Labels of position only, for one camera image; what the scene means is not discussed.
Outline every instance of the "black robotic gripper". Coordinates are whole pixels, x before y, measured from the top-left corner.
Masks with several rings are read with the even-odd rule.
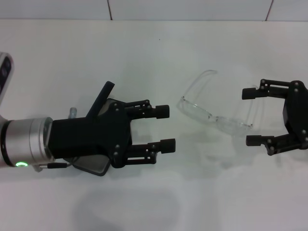
[[[284,99],[283,120],[289,134],[274,136],[247,136],[247,146],[265,145],[268,155],[308,148],[308,90],[301,81],[281,82],[262,79],[260,88],[243,89],[242,99],[260,97]]]
[[[153,108],[149,100],[124,103],[108,99],[113,87],[113,83],[106,82],[86,117],[53,121],[48,148],[55,159],[72,161],[76,157],[104,155],[108,157],[109,165],[120,168],[155,164],[158,152],[175,152],[175,139],[132,145],[131,138],[132,120],[169,118],[169,106]],[[79,169],[100,176],[106,172],[98,174],[91,167]]]

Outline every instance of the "robotic arm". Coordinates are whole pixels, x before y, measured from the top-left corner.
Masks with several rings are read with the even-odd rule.
[[[283,153],[295,149],[308,148],[308,90],[301,81],[281,82],[262,79],[260,88],[243,89],[242,99],[259,97],[284,99],[283,120],[289,134],[274,136],[247,136],[247,146],[263,144],[268,155]]]
[[[0,53],[1,81],[5,89],[12,77],[13,60]],[[155,164],[157,153],[175,152],[175,139],[133,145],[130,122],[134,119],[169,118],[169,106],[153,108],[149,100],[125,103],[108,96],[114,84],[107,82],[84,118],[1,120],[0,167],[32,165],[63,168],[69,165],[103,176],[110,165]],[[65,159],[70,164],[54,163]]]

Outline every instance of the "white table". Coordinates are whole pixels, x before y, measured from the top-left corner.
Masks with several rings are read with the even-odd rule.
[[[72,106],[85,116],[110,80],[116,99],[170,105],[170,119],[134,121],[135,143],[177,140],[156,165],[110,168],[102,178],[73,167],[0,169],[0,230],[308,230],[305,151],[270,157],[176,108],[207,69],[226,82],[308,86],[307,23],[0,20],[0,31],[0,51],[16,67],[5,118],[63,119]],[[227,94],[230,102],[221,100]],[[224,115],[251,103],[228,86],[210,101]],[[285,134],[283,100],[259,102],[253,133]]]

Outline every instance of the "white wall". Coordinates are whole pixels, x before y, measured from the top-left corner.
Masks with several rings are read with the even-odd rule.
[[[109,20],[107,0],[1,0],[0,18]]]
[[[269,21],[308,21],[308,0],[274,0]]]
[[[110,20],[108,0],[1,0],[0,18]],[[109,0],[114,20],[264,21],[272,0]],[[274,0],[268,21],[308,21],[308,0]]]
[[[271,0],[109,0],[114,20],[259,20]]]

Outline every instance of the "green indicator light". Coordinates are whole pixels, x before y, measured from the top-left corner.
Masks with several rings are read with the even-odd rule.
[[[25,162],[18,162],[18,163],[16,163],[16,167],[26,167],[26,166],[28,166],[28,164],[25,163]]]

